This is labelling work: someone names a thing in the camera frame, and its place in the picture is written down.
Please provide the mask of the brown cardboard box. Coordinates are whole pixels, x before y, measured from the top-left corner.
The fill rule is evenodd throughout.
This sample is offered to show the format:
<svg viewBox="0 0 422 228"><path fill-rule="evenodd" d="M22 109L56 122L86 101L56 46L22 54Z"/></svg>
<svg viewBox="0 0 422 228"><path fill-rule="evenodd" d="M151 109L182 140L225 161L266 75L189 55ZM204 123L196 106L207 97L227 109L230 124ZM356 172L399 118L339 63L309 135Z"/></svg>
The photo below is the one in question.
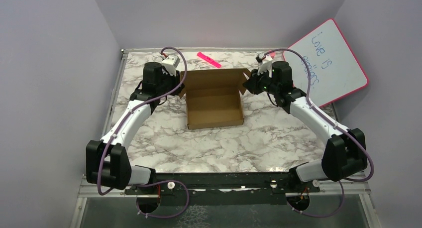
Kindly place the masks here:
<svg viewBox="0 0 422 228"><path fill-rule="evenodd" d="M189 130L244 124L241 96L246 68L190 70L179 97L185 97Z"/></svg>

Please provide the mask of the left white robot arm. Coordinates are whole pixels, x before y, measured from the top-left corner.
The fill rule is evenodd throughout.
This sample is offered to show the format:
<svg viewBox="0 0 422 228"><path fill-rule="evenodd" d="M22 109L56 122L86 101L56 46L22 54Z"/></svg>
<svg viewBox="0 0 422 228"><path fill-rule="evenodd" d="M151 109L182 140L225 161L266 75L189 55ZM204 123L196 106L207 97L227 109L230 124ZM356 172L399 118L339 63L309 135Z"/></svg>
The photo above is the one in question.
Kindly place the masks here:
<svg viewBox="0 0 422 228"><path fill-rule="evenodd" d="M176 69L178 64L178 61L166 58L144 65L143 80L131 94L124 115L100 140L91 140L86 146L86 180L89 183L119 190L137 185L147 194L156 189L155 170L132 166L126 149L161 98L177 96L184 88L180 71Z"/></svg>

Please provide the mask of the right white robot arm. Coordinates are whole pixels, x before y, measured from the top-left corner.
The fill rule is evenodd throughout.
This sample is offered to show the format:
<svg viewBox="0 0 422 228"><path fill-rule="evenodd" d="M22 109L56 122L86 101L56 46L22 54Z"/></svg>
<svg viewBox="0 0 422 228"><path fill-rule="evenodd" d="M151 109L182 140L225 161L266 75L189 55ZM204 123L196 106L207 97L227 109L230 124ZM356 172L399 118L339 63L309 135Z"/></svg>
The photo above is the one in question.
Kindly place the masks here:
<svg viewBox="0 0 422 228"><path fill-rule="evenodd" d="M287 185L292 191L300 191L313 180L339 181L368 167L363 131L338 123L307 99L306 93L294 86L288 62L276 61L263 73L252 70L243 86L254 95L273 95L276 106L303 122L325 145L321 160L290 169Z"/></svg>

